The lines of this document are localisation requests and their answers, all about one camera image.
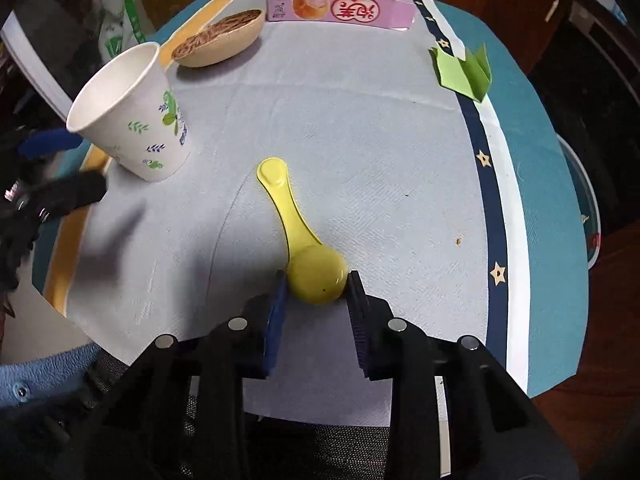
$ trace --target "folded green sticky note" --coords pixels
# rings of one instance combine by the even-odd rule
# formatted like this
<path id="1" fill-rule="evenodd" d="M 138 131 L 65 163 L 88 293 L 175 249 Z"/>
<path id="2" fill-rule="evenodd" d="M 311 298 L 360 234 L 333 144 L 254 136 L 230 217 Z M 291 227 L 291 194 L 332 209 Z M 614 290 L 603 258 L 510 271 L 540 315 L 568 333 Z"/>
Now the folded green sticky note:
<path id="1" fill-rule="evenodd" d="M 430 53 L 441 86 L 478 102 L 484 99 L 492 78 L 484 44 L 475 54 L 466 48 L 466 59 L 450 56 L 439 47 L 431 48 Z"/>

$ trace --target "white paper cup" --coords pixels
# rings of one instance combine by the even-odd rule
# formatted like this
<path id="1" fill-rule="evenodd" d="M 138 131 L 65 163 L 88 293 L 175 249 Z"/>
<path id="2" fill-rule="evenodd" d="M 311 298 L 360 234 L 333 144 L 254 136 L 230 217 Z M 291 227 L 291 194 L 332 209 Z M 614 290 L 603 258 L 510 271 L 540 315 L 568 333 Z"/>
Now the white paper cup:
<path id="1" fill-rule="evenodd" d="M 189 155 L 188 130 L 160 65 L 157 43 L 112 59 L 76 97 L 66 129 L 148 181 L 174 174 Z"/>

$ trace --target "snack box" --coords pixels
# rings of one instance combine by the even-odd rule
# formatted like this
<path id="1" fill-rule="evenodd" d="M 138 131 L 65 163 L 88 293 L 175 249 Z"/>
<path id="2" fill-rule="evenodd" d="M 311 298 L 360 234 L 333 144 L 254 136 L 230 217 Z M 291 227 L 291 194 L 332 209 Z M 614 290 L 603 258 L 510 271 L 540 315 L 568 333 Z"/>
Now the snack box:
<path id="1" fill-rule="evenodd" d="M 415 5 L 400 0 L 267 0 L 270 22 L 356 23 L 381 28 L 409 28 Z"/>

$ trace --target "orange stripe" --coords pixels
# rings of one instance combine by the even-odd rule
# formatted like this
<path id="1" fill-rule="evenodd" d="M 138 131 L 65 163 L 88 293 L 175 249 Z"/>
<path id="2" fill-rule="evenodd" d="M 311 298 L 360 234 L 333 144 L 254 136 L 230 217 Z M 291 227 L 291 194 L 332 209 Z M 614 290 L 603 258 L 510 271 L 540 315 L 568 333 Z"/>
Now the orange stripe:
<path id="1" fill-rule="evenodd" d="M 110 162 L 109 155 L 91 145 L 80 171 L 101 170 L 105 173 Z M 66 297 L 71 279 L 76 272 L 80 241 L 84 234 L 90 207 L 77 209 L 62 219 L 49 263 L 44 297 L 63 316 L 66 316 Z"/>
<path id="2" fill-rule="evenodd" d="M 171 53 L 184 40 L 199 33 L 203 27 L 215 18 L 233 0 L 211 0 L 184 22 L 160 48 L 160 64 L 166 69 L 171 60 Z"/>

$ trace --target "oval brown object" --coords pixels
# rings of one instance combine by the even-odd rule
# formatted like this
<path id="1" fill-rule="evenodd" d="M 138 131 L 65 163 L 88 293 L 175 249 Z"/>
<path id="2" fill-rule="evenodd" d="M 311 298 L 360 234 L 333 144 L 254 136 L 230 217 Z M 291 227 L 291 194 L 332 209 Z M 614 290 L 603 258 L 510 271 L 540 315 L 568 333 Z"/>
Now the oval brown object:
<path id="1" fill-rule="evenodd" d="M 180 65 L 207 66 L 235 56 L 251 45 L 264 25 L 264 11 L 244 10 L 209 25 L 172 52 Z"/>

